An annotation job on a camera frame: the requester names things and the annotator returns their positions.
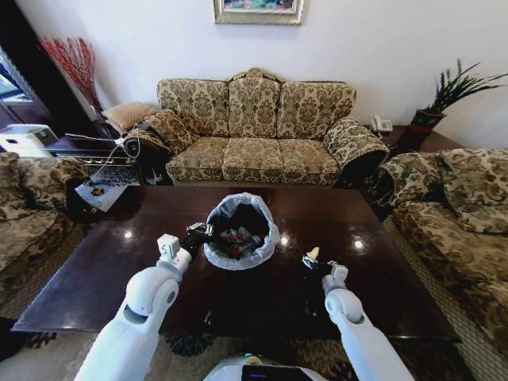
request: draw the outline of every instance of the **wooden side table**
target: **wooden side table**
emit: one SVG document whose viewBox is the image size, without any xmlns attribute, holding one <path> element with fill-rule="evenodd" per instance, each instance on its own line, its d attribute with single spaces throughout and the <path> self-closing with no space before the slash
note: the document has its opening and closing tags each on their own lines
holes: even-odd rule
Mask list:
<svg viewBox="0 0 508 381">
<path fill-rule="evenodd" d="M 45 151 L 50 152 L 55 157 L 76 159 L 81 164 L 95 167 L 95 169 L 99 169 L 104 163 L 106 163 L 107 167 L 132 167 L 141 185 L 152 185 L 150 183 L 150 176 L 147 176 L 136 159 L 128 157 L 123 149 L 117 148 L 108 159 L 114 147 L 115 143 L 109 141 L 62 137 L 55 143 L 48 145 Z"/>
<path fill-rule="evenodd" d="M 390 146 L 393 146 L 399 137 L 404 133 L 406 129 L 405 125 L 395 125 L 394 130 L 383 136 L 383 143 Z M 444 137 L 440 133 L 432 132 L 423 142 L 421 147 L 419 148 L 419 152 L 438 152 L 447 149 L 455 149 L 462 148 L 462 146 L 455 141 Z"/>
</svg>

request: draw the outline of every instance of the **sofa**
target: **sofa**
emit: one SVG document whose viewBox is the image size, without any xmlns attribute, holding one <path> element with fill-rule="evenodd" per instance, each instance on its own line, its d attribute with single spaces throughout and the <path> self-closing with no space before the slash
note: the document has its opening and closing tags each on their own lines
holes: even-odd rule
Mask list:
<svg viewBox="0 0 508 381">
<path fill-rule="evenodd" d="M 410 244 L 410 263 L 450 295 L 444 308 L 457 303 L 472 321 L 444 311 L 477 379 L 508 379 L 508 149 L 396 156 L 364 193 Z"/>
<path fill-rule="evenodd" d="M 88 177 L 73 160 L 0 154 L 0 317 L 16 319 L 81 241 Z"/>
<path fill-rule="evenodd" d="M 343 82 L 251 69 L 227 82 L 163 79 L 157 98 L 161 111 L 122 130 L 157 184 L 355 187 L 389 152 L 349 117 L 356 91 Z"/>
</svg>

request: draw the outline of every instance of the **plastic bag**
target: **plastic bag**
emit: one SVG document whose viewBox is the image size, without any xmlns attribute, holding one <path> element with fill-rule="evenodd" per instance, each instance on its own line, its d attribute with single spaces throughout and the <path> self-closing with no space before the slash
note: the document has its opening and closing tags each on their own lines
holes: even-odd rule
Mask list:
<svg viewBox="0 0 508 381">
<path fill-rule="evenodd" d="M 273 222 L 273 217 L 271 216 L 267 204 L 264 203 L 260 196 L 255 196 L 254 194 L 242 193 L 226 196 L 219 205 L 211 211 L 206 223 L 211 223 L 211 221 L 219 215 L 233 216 L 240 204 L 252 205 L 259 214 L 262 214 L 267 220 L 269 233 L 264 238 L 263 246 L 254 250 L 250 255 L 242 256 L 239 260 L 229 258 L 220 250 L 214 250 L 208 244 L 205 244 L 203 250 L 208 261 L 211 262 L 212 265 L 224 268 L 225 270 L 247 270 L 262 264 L 272 256 L 275 251 L 275 245 L 279 242 L 279 228 Z"/>
</svg>

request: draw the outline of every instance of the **red decorative branches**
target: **red decorative branches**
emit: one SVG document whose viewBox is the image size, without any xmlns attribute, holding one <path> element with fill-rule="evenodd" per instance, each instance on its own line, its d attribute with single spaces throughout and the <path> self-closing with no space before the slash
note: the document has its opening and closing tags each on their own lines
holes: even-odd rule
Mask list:
<svg viewBox="0 0 508 381">
<path fill-rule="evenodd" d="M 40 43 L 48 54 L 71 77 L 100 117 L 102 111 L 94 85 L 95 54 L 92 45 L 83 38 L 43 38 Z"/>
</svg>

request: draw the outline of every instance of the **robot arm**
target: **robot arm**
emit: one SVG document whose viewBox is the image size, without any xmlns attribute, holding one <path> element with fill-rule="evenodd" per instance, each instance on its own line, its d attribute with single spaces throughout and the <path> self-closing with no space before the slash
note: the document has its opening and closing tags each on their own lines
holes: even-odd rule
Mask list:
<svg viewBox="0 0 508 381">
<path fill-rule="evenodd" d="M 342 335 L 342 345 L 361 381 L 411 381 L 413 376 L 384 334 L 365 314 L 362 302 L 344 281 L 348 269 L 333 265 L 332 274 L 323 278 L 325 308 Z"/>
<path fill-rule="evenodd" d="M 178 295 L 179 282 L 199 247 L 212 239 L 212 226 L 198 223 L 188 228 L 182 247 L 177 237 L 168 234 L 157 240 L 161 255 L 156 266 L 129 280 L 120 309 L 97 336 L 76 380 L 144 378 L 159 342 L 159 328 Z"/>
</svg>

